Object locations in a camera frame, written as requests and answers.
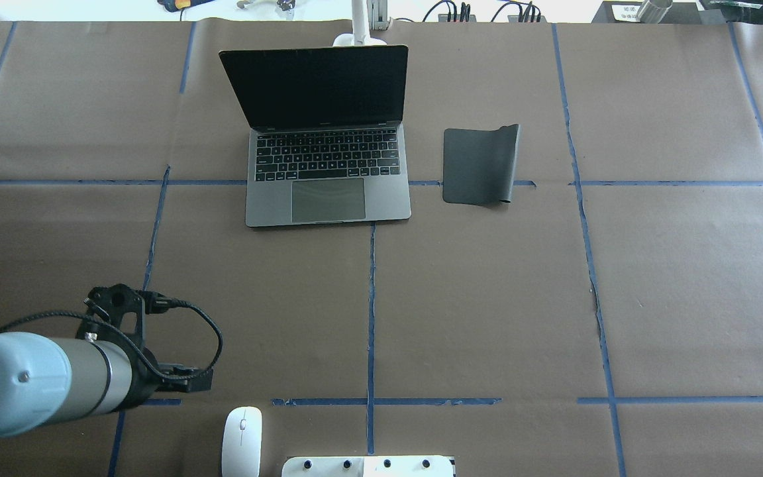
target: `label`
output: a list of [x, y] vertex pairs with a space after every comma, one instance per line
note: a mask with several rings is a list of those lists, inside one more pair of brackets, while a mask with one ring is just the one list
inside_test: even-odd
[[616, 21], [639, 22], [638, 5], [612, 5], [611, 10], [614, 11]]

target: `mouse pad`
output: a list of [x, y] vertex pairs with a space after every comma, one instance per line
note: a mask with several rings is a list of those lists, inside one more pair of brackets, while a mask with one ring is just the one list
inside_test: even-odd
[[496, 131], [443, 132], [443, 200], [449, 203], [511, 202], [520, 125]]
[[364, 218], [364, 179], [293, 183], [293, 221], [343, 221]]

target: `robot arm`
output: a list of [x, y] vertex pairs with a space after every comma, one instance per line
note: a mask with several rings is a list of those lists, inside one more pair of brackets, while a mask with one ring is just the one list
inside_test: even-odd
[[[96, 287], [87, 313], [47, 311], [0, 328], [0, 437], [40, 425], [137, 407], [154, 392], [209, 390], [222, 335], [196, 305], [123, 284]], [[214, 329], [218, 347], [204, 369], [159, 363], [145, 347], [143, 317], [184, 307]], [[136, 315], [133, 333], [121, 331], [124, 314]], [[30, 321], [66, 316], [81, 320], [76, 338], [8, 332]]]

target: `laptop keyboard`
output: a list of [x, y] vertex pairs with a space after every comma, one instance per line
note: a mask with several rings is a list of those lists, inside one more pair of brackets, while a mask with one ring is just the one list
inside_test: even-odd
[[255, 182], [399, 174], [395, 129], [258, 136]]

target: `laptop screen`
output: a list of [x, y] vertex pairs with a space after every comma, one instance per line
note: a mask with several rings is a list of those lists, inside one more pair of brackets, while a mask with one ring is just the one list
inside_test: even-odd
[[402, 121], [408, 46], [221, 51], [249, 126]]

